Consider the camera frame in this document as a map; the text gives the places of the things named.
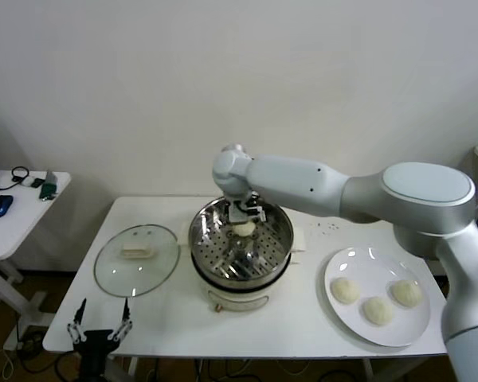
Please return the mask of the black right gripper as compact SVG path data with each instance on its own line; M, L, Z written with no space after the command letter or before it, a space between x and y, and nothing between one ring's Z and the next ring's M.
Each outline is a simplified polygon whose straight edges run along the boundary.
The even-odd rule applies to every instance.
M247 207L242 201L229 201L228 220L231 224L245 224L249 220Z

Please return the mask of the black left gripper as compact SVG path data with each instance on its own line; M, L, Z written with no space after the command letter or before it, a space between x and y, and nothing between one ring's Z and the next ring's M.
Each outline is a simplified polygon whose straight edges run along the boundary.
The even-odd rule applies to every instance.
M120 324L115 330L100 329L83 331L81 323L87 299L76 310L73 320L67 325L73 349L80 355L80 369L76 381L106 381L104 372L108 354L116 350L116 342L122 341L132 329L131 310L128 298L123 304Z

